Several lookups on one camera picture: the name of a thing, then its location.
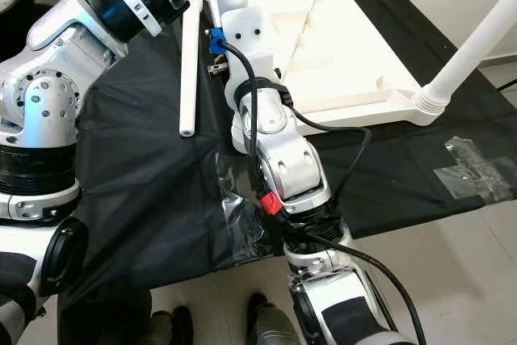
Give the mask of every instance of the black shoe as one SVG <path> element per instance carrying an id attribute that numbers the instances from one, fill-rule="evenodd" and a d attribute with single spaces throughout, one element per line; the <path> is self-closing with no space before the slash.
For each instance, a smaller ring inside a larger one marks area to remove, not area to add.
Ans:
<path id="1" fill-rule="evenodd" d="M 172 340 L 170 345 L 192 345 L 194 343 L 194 326 L 191 312 L 185 306 L 179 306 L 172 312 Z"/>
<path id="2" fill-rule="evenodd" d="M 257 335 L 254 327 L 257 322 L 257 310 L 267 305 L 267 298 L 264 294 L 256 292 L 248 302 L 248 312 L 246 315 L 246 345 L 255 345 L 257 343 Z"/>

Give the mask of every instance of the robotic arm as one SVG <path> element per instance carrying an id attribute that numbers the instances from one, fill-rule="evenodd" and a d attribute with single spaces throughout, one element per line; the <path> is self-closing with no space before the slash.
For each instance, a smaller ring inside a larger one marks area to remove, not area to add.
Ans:
<path id="1" fill-rule="evenodd" d="M 75 120 L 90 86 L 188 0 L 61 0 L 0 64 L 0 343 L 15 344 L 50 295 L 77 278 L 87 229 L 70 216 Z"/>
<path id="2" fill-rule="evenodd" d="M 377 323 L 369 281 L 351 257 L 300 232 L 314 227 L 319 236 L 351 244 L 347 227 L 330 214 L 317 151 L 281 99 L 286 90 L 273 71 L 267 17 L 246 0 L 220 1 L 221 42 L 237 48 L 227 55 L 225 87 L 235 111 L 233 144 L 245 154 L 256 148 L 261 202 L 287 221 L 290 291 L 308 343 L 410 343 Z M 157 35 L 188 6 L 188 0 L 61 0 L 31 28 L 25 49 L 0 64 L 0 343 L 15 344 L 45 298 L 81 270 L 87 230 L 70 214 L 81 194 L 74 147 L 84 96 L 127 55 L 129 40 L 144 28 Z"/>

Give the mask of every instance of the screw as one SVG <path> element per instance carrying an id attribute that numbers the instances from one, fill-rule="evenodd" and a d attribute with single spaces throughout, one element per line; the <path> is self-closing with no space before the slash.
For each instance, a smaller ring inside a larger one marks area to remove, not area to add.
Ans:
<path id="1" fill-rule="evenodd" d="M 84 35 L 86 34 L 86 28 L 83 27 L 81 30 L 79 30 L 79 33 L 78 33 L 78 38 L 79 40 L 81 40 L 82 38 L 84 38 Z"/>
<path id="2" fill-rule="evenodd" d="M 111 52 L 110 52 L 109 48 L 107 48 L 103 54 L 103 61 L 106 62 L 110 58 L 111 58 Z"/>

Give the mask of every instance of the black cloth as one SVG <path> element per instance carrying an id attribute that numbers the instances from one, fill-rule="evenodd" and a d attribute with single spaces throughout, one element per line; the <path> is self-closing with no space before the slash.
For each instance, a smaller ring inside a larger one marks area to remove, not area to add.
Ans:
<path id="1" fill-rule="evenodd" d="M 455 52 L 408 0 L 356 1 L 422 85 Z M 215 172 L 216 153 L 233 152 L 232 113 L 221 80 L 206 76 L 201 38 L 196 136 L 179 137 L 180 43 L 179 23 L 155 39 L 140 35 L 85 102 L 76 217 L 90 228 L 90 246 L 82 278 L 60 296 L 63 322 L 101 285 L 152 288 L 234 265 Z M 487 158 L 517 161 L 516 129 L 515 109 L 477 71 L 432 125 L 373 127 L 340 200 L 351 232 L 358 238 L 483 206 L 480 197 L 454 200 L 435 177 L 435 168 L 455 164 L 443 143 L 472 138 Z M 335 184 L 360 139 L 332 133 L 310 140 Z M 61 333 L 60 343 L 74 343 Z"/>

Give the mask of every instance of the blue clip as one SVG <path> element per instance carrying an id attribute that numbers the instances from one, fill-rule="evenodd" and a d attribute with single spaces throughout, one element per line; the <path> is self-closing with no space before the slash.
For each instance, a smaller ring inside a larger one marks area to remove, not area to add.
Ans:
<path id="1" fill-rule="evenodd" d="M 226 42 L 225 34 L 222 29 L 215 27 L 210 29 L 210 53 L 211 54 L 226 54 L 226 49 L 220 46 L 217 41 L 223 40 Z"/>

